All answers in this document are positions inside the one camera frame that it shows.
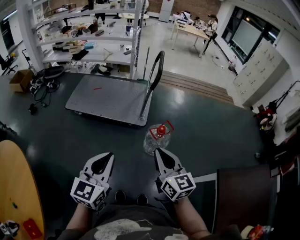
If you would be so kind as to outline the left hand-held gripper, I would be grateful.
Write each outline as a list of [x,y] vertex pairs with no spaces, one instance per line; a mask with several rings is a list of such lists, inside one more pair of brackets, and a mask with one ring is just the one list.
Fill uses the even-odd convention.
[[80,171],[79,177],[74,179],[70,192],[72,198],[92,210],[102,210],[106,205],[104,199],[111,190],[107,182],[111,176],[113,164],[112,152],[90,158],[84,166],[84,171]]

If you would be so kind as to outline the black folding stand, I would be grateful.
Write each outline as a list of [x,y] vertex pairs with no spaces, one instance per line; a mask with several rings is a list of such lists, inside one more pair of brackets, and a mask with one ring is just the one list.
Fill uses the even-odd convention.
[[283,93],[283,95],[281,97],[279,97],[278,99],[269,102],[268,108],[271,109],[274,113],[277,113],[277,109],[279,108],[279,106],[282,104],[282,102],[285,100],[285,98],[288,96],[288,94],[290,93],[290,91],[292,90],[292,88],[296,85],[300,83],[299,80],[295,81],[287,91],[285,91]]

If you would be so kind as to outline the person's dark printed shirt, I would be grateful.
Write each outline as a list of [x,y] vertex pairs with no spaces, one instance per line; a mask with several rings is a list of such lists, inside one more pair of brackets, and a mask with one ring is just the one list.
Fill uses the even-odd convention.
[[[211,238],[212,234],[201,239]],[[197,240],[156,207],[113,204],[86,232],[64,230],[57,240]]]

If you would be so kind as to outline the person's left black shoe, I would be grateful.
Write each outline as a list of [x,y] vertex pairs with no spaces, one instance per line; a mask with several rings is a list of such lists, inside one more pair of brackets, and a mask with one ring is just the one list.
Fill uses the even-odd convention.
[[115,193],[115,203],[120,205],[127,203],[126,194],[123,190],[118,190]]

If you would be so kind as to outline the clear water jug red cap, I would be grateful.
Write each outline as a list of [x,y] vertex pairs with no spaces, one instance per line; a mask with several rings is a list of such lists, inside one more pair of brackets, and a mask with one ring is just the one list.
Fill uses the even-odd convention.
[[173,130],[174,126],[168,120],[164,123],[150,126],[143,141],[144,151],[148,155],[153,156],[156,148],[165,149],[171,140],[171,132]]

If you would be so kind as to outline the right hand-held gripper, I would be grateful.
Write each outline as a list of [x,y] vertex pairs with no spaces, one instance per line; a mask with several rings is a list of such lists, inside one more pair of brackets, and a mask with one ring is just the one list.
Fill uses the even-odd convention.
[[156,148],[154,159],[159,172],[157,180],[159,193],[164,193],[171,201],[177,201],[193,192],[196,185],[192,174],[182,167],[176,155],[166,149]]

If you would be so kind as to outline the white and black shoe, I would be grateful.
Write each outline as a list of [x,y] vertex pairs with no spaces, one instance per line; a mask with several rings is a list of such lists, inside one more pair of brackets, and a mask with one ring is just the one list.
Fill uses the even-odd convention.
[[101,75],[104,75],[104,76],[110,76],[112,70],[113,70],[112,67],[101,65],[101,66],[98,67],[97,72]]

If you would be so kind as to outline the red flat object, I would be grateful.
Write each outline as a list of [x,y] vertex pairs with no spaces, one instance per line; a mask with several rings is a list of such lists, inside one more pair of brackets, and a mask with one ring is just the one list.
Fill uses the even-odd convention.
[[43,233],[40,231],[33,219],[29,218],[28,220],[24,221],[23,227],[30,240],[38,240],[43,237]]

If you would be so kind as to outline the grey projection screen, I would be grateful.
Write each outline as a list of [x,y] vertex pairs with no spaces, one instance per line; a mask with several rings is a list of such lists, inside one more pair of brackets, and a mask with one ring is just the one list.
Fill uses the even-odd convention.
[[238,26],[232,41],[246,54],[251,52],[251,49],[257,42],[261,31],[242,20]]

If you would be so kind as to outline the person's right black shoe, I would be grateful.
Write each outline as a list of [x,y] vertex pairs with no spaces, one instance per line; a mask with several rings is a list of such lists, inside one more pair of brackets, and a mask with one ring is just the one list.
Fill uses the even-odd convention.
[[137,202],[137,205],[147,206],[147,204],[148,204],[148,198],[144,194],[139,194],[138,197],[137,197],[137,201],[136,202]]

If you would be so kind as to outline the black office chair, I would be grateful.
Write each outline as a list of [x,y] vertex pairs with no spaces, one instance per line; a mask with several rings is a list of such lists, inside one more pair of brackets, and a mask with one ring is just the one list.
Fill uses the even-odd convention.
[[15,72],[15,68],[18,67],[18,65],[14,65],[12,66],[13,62],[14,62],[15,58],[7,55],[6,58],[4,59],[1,55],[0,55],[0,66],[2,69],[2,74],[1,75],[8,75],[11,72]]

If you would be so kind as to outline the tall white cabinet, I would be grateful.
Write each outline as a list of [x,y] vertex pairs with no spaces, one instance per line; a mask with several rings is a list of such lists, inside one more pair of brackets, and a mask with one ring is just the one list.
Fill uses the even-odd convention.
[[173,8],[174,0],[163,0],[161,9],[160,9],[160,14],[159,14],[159,21],[161,22],[169,22],[171,13],[172,13],[172,8]]

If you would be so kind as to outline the dark brown white-framed table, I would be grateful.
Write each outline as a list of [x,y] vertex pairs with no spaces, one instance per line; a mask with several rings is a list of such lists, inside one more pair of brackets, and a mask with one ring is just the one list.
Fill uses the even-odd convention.
[[221,168],[194,181],[210,195],[204,198],[201,213],[212,233],[229,225],[242,231],[247,226],[270,223],[277,186],[268,165]]

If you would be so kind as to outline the green-headed mop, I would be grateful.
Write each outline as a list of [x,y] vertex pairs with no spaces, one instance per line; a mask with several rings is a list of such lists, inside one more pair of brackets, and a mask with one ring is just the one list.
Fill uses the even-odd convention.
[[138,81],[144,81],[145,80],[145,74],[146,74],[146,69],[147,69],[147,64],[148,64],[149,52],[150,52],[150,46],[148,46],[147,56],[146,56],[145,64],[143,66],[143,76],[142,76],[142,78],[138,78],[137,79]]

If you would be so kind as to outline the white metal shelf unit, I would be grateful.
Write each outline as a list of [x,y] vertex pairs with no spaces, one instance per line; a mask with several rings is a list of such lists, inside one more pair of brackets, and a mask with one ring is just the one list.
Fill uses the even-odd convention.
[[[23,42],[36,71],[54,63],[75,62],[68,51],[69,48],[74,45],[84,47],[85,42],[95,42],[96,46],[88,49],[89,53],[79,62],[128,66],[129,76],[134,76],[146,0],[132,0],[123,7],[116,0],[94,4],[92,9],[71,3],[46,12],[42,20],[36,22],[34,8],[43,5],[45,1],[37,0],[31,3],[27,0],[15,1]],[[135,19],[121,18],[118,13],[135,14]],[[127,22],[132,23],[129,36],[125,34]],[[95,33],[83,36],[82,29],[88,28],[91,24],[97,24],[98,30],[104,30],[104,34],[99,37],[96,37]],[[120,49],[120,44],[124,44],[123,50]],[[103,48],[113,52],[106,61]],[[129,55],[123,54],[127,51],[126,48],[131,50]]]

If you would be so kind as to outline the grey metal platform trolley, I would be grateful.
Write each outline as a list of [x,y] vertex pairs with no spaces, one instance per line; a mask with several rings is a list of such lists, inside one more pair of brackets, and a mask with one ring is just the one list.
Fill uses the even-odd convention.
[[84,76],[66,102],[65,108],[77,113],[145,126],[152,92],[163,73],[164,58],[164,51],[160,51],[155,58],[151,71],[156,69],[157,75],[153,81],[99,75]]

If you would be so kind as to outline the colourful snack packets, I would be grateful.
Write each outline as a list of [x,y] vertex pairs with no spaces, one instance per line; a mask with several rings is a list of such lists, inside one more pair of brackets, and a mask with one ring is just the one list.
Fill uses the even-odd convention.
[[274,228],[269,225],[248,225],[241,231],[240,234],[243,240],[260,240],[264,234],[269,234],[273,230]]

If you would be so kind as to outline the round white table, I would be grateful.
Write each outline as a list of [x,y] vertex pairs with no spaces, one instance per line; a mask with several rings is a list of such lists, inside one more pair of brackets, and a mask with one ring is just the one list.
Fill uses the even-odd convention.
[[[135,19],[135,14],[129,14],[129,13],[118,13],[118,16],[121,18],[129,19],[129,20],[134,20]],[[144,19],[149,19],[149,15],[144,14],[143,18]]]

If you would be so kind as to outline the red and white bag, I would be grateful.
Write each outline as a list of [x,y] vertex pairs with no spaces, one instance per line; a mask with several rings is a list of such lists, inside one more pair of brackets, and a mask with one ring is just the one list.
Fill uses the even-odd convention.
[[274,129],[275,122],[277,120],[277,114],[274,113],[272,109],[267,108],[257,113],[255,118],[258,121],[259,130],[269,133]]

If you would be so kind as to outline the person's black shoe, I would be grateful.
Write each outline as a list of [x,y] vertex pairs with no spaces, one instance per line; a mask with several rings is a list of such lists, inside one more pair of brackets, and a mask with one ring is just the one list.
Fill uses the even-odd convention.
[[148,204],[148,198],[144,194],[139,194],[138,197],[137,197],[137,201],[136,202],[137,202],[137,205],[147,206],[147,204]]
[[115,203],[120,205],[127,203],[126,194],[123,190],[118,190],[115,193]]

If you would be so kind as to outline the brown slatted ramp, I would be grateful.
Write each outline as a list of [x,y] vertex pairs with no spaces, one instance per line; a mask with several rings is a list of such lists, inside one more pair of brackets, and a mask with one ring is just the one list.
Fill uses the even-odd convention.
[[163,71],[160,82],[192,90],[198,92],[202,96],[213,98],[224,103],[234,104],[233,98],[228,95],[226,89],[188,76]]

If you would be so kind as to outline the beige box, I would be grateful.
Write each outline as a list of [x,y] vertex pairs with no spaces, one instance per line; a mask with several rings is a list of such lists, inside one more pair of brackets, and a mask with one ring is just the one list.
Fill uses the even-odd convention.
[[74,45],[74,46],[71,46],[68,51],[71,55],[74,55],[74,54],[78,54],[83,49],[84,49],[84,47],[81,45]]

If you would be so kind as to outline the long light wooden table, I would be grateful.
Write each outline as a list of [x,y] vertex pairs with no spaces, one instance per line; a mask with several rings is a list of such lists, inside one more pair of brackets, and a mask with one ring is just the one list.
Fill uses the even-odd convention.
[[179,22],[179,20],[175,20],[173,23],[173,27],[172,27],[172,33],[171,33],[171,38],[170,38],[171,40],[173,40],[172,50],[175,49],[179,34],[192,35],[192,36],[196,37],[196,40],[194,42],[194,47],[195,47],[198,39],[201,38],[203,40],[206,40],[202,49],[199,50],[198,57],[201,58],[203,55],[203,51],[208,44],[209,37],[204,33],[203,30],[197,29],[196,27],[194,27],[192,25],[182,24],[182,23],[178,23],[178,22]]

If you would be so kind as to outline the brown cardboard box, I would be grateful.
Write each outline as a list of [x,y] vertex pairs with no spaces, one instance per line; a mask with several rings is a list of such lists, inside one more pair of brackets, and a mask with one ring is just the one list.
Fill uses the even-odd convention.
[[18,93],[28,92],[33,75],[34,73],[31,69],[18,70],[10,80],[9,86],[11,90]]

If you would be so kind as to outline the black folded cloth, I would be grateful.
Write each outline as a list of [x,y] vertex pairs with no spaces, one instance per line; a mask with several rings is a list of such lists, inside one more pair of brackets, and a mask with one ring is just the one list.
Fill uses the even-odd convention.
[[74,61],[79,61],[81,60],[85,55],[87,55],[89,53],[89,51],[87,51],[86,49],[81,50],[79,53],[73,54],[72,55],[72,60]]

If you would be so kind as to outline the person's right forearm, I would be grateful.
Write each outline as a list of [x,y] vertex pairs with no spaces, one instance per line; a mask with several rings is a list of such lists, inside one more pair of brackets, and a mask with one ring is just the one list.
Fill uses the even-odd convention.
[[181,229],[194,239],[201,239],[210,235],[200,214],[193,207],[188,197],[179,199],[174,204]]

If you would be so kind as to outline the spare hand-held gripper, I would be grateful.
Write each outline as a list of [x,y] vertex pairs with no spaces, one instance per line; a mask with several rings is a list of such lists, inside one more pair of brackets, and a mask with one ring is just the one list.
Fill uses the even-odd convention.
[[44,84],[44,81],[41,80],[40,78],[32,79],[30,81],[30,93],[32,95],[35,95],[43,84]]

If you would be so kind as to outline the white locker cabinet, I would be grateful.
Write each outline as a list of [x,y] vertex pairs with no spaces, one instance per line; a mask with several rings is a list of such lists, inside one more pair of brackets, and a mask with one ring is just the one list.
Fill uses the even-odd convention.
[[280,53],[264,38],[233,81],[241,104],[252,107],[289,68]]

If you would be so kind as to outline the black round bag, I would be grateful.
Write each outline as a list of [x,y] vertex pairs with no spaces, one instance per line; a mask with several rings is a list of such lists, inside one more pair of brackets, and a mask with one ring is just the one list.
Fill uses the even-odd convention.
[[63,74],[64,71],[65,71],[65,69],[63,66],[49,67],[49,68],[45,69],[44,79],[56,78],[56,77],[60,76],[61,74]]

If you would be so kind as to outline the yellow wooden oval table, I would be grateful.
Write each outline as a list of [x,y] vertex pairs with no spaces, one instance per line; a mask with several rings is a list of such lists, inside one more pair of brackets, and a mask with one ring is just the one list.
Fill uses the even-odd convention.
[[19,146],[10,140],[0,142],[0,223],[16,222],[16,240],[33,240],[23,223],[33,220],[41,232],[34,240],[45,239],[44,214],[31,167]]

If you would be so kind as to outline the person's left forearm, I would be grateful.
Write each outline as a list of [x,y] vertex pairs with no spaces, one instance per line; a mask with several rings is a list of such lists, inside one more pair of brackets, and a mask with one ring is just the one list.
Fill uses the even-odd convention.
[[76,230],[86,233],[92,228],[94,210],[85,205],[78,204],[73,216],[67,224],[66,230]]

